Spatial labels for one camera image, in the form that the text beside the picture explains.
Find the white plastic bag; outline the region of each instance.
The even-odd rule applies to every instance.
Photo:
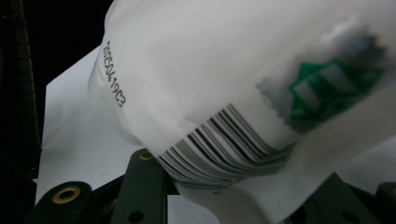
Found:
[[[221,223],[276,223],[336,166],[396,134],[395,10],[116,0],[92,105]]]

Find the brass grommet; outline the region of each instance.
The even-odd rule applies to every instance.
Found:
[[[52,201],[57,204],[70,203],[75,200],[81,190],[77,186],[68,186],[59,190],[52,198]]]
[[[144,151],[139,154],[139,159],[142,161],[148,161],[151,160],[152,158],[154,157],[152,156],[151,153],[149,153],[149,151]]]

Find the printed serial number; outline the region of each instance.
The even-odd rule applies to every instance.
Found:
[[[122,90],[120,89],[120,84],[117,82],[117,78],[115,76],[116,71],[114,70],[113,58],[111,57],[110,41],[107,41],[107,46],[103,49],[103,53],[108,83],[110,83],[110,88],[114,93],[118,105],[122,107],[126,102],[126,98],[123,95]]]

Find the green logo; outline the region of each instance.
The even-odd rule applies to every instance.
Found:
[[[345,65],[338,60],[326,64],[302,63],[293,94],[290,118],[325,120],[366,96],[382,69]]]

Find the barcode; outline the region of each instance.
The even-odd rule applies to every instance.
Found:
[[[235,107],[227,105],[164,152],[159,162],[185,187],[220,190],[248,177],[275,174],[293,146],[268,146]]]

